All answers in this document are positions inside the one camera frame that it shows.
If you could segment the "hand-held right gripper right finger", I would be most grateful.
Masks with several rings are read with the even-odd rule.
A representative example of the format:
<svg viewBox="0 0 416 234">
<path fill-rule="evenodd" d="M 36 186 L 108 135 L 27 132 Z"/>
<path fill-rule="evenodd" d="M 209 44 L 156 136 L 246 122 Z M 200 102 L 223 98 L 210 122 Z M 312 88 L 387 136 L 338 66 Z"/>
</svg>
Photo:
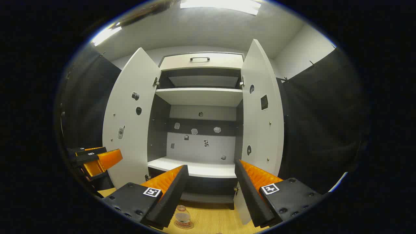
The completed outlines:
<svg viewBox="0 0 416 234">
<path fill-rule="evenodd" d="M 240 159 L 235 160 L 235 175 L 255 227 L 288 222 L 325 198 L 296 178 L 283 180 Z"/>
</svg>

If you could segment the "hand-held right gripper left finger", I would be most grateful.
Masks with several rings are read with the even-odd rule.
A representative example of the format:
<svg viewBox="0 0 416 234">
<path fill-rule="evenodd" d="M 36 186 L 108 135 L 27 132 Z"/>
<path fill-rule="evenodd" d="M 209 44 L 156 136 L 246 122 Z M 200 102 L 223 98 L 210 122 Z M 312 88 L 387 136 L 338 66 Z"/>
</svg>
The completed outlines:
<svg viewBox="0 0 416 234">
<path fill-rule="evenodd" d="M 102 201 L 135 224 L 167 228 L 188 179 L 188 166 L 181 165 L 140 185 L 129 182 Z"/>
</svg>

